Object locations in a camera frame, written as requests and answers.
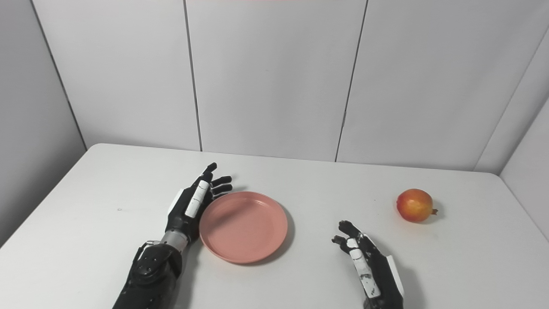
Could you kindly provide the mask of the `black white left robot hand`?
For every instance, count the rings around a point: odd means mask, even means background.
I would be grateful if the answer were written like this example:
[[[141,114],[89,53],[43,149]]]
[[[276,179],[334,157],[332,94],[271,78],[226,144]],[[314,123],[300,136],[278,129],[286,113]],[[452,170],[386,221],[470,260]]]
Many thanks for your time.
[[[208,165],[190,186],[177,194],[167,216],[166,232],[182,233],[189,243],[199,237],[199,224],[207,207],[232,191],[232,177],[213,179],[217,163]]]

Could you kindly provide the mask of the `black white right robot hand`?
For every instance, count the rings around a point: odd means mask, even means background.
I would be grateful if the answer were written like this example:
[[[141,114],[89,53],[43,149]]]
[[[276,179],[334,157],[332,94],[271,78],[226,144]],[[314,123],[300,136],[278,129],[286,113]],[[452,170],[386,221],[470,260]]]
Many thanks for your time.
[[[385,256],[366,234],[350,221],[342,220],[338,229],[346,236],[336,235],[332,243],[353,261],[365,292],[365,309],[402,309],[404,289],[394,258]]]

